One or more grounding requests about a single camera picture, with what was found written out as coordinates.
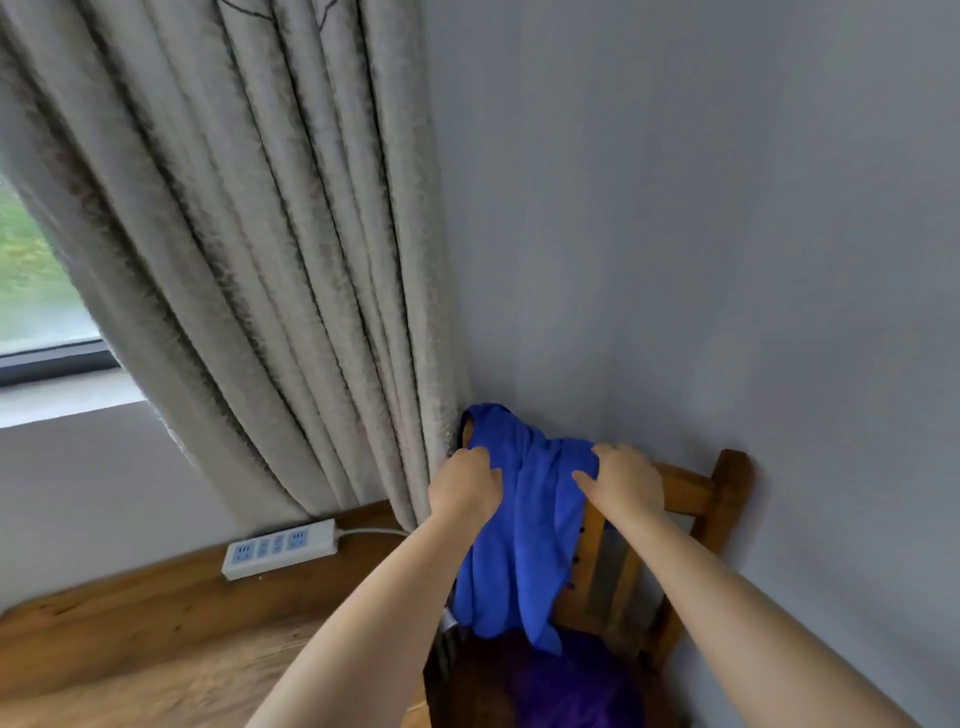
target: chair backrest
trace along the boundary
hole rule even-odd
[[[464,446],[469,444],[472,433],[473,422],[468,420],[464,426]],[[719,554],[754,488],[756,476],[750,458],[739,450],[721,450],[710,477],[662,463],[656,463],[656,467],[663,478],[666,510],[692,516],[694,522],[690,535]],[[632,548],[627,547],[609,613],[600,619],[588,612],[605,523],[604,517],[588,501],[570,581],[554,602],[551,620],[570,629],[599,635],[617,648],[635,655],[646,653],[654,667],[662,667],[683,636],[684,626],[666,596],[649,630],[629,623],[627,607],[643,566]]]

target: forearm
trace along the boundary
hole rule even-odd
[[[657,577],[751,728],[916,726],[839,655],[663,514],[646,512],[614,525]]]
[[[399,726],[482,523],[429,518],[303,649],[248,728]]]

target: wooden chair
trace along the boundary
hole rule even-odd
[[[473,422],[467,421],[464,446],[469,444],[472,433]],[[672,465],[656,463],[655,466],[663,478],[666,510],[692,516],[690,535],[713,553],[720,553],[754,487],[755,473],[750,458],[738,450],[722,450],[710,477]],[[554,602],[551,621],[598,635],[619,654],[630,656],[636,668],[636,680],[644,693],[648,726],[672,728],[680,723],[668,705],[660,669],[683,636],[684,626],[666,597],[648,630],[632,625],[627,619],[642,567],[640,557],[629,547],[616,579],[609,613],[601,619],[588,612],[604,526],[604,517],[588,502],[570,582]],[[513,725],[512,712],[502,681],[483,665],[492,659],[496,647],[477,642],[467,645],[463,659],[453,671],[450,693],[453,705],[447,723],[456,728],[508,728]]]

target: curtain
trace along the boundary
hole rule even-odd
[[[0,0],[0,168],[251,529],[388,498],[453,438],[417,0]]]

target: power strip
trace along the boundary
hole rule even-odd
[[[230,544],[221,571],[233,581],[336,552],[336,523],[329,519]]]

